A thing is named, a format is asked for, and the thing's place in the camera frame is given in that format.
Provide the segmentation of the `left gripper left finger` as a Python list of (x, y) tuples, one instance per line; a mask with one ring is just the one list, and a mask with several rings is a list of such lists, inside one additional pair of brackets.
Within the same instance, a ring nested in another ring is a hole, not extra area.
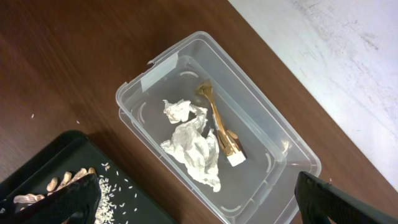
[(3, 205), (1, 223), (94, 223), (100, 198), (99, 180), (88, 174), (17, 213)]

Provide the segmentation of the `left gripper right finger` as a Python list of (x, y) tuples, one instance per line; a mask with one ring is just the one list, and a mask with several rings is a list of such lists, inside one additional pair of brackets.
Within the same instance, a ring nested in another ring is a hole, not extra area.
[(304, 224), (397, 224), (396, 217), (346, 194), (308, 172), (298, 173), (294, 194)]

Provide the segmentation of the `food scraps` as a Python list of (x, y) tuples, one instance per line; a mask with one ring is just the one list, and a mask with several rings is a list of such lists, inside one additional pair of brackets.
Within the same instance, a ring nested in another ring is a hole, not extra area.
[[(57, 177), (53, 177), (51, 181), (47, 184), (47, 195), (35, 195), (35, 194), (26, 194), (26, 195), (17, 195), (13, 199), (14, 204), (23, 204), (23, 205), (32, 205), (46, 196), (52, 195), (56, 191), (61, 190), (62, 188), (76, 182), (80, 178), (88, 175), (88, 174), (96, 174), (96, 170), (94, 167), (90, 167), (89, 169), (81, 168), (75, 175), (71, 172), (66, 171), (64, 173), (62, 181), (58, 181)], [(99, 175), (99, 188), (101, 191), (101, 197), (99, 200), (99, 205), (95, 213), (95, 224), (100, 223), (113, 223), (114, 211), (117, 207), (123, 207), (125, 203), (120, 205), (114, 204), (111, 199), (114, 197), (113, 192), (115, 190), (121, 190), (121, 188), (117, 188), (116, 185), (114, 187), (110, 186), (108, 183), (109, 179), (105, 178), (103, 175)]]

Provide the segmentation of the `brown coffee sachet wrapper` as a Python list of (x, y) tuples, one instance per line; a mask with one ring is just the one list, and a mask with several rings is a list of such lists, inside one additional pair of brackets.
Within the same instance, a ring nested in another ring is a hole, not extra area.
[(216, 106), (215, 97), (213, 94), (213, 86), (210, 80), (206, 80), (197, 86), (195, 90), (197, 95), (204, 96), (210, 103), (215, 128), (217, 131), (217, 138), (222, 151), (226, 155), (227, 160), (232, 167), (243, 163), (247, 157), (243, 151), (240, 140), (232, 130), (225, 127), (223, 119)]

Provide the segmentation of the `white napkin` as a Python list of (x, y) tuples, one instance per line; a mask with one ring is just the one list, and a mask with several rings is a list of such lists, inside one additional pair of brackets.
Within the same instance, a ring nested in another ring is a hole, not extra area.
[(177, 127), (172, 137), (160, 144), (161, 148), (184, 164), (191, 178), (209, 185), (214, 192), (219, 192), (221, 182), (218, 177), (218, 140), (213, 129), (209, 129), (207, 136), (202, 136), (208, 121), (208, 110), (193, 105), (189, 100), (180, 100), (177, 103), (164, 100), (164, 103), (164, 114)]

